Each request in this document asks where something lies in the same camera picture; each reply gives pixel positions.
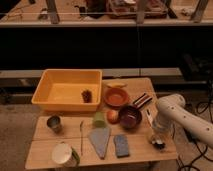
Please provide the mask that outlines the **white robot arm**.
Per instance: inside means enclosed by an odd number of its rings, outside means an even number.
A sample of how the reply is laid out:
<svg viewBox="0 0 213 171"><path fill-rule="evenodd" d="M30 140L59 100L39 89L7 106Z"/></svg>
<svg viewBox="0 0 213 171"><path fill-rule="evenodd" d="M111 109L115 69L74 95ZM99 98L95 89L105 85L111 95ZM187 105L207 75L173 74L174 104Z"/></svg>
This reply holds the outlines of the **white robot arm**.
<svg viewBox="0 0 213 171"><path fill-rule="evenodd" d="M172 94L160 97L155 105L157 115L152 121L152 128L155 131L165 133L175 121L213 149L213 124L188 112L182 95Z"/></svg>

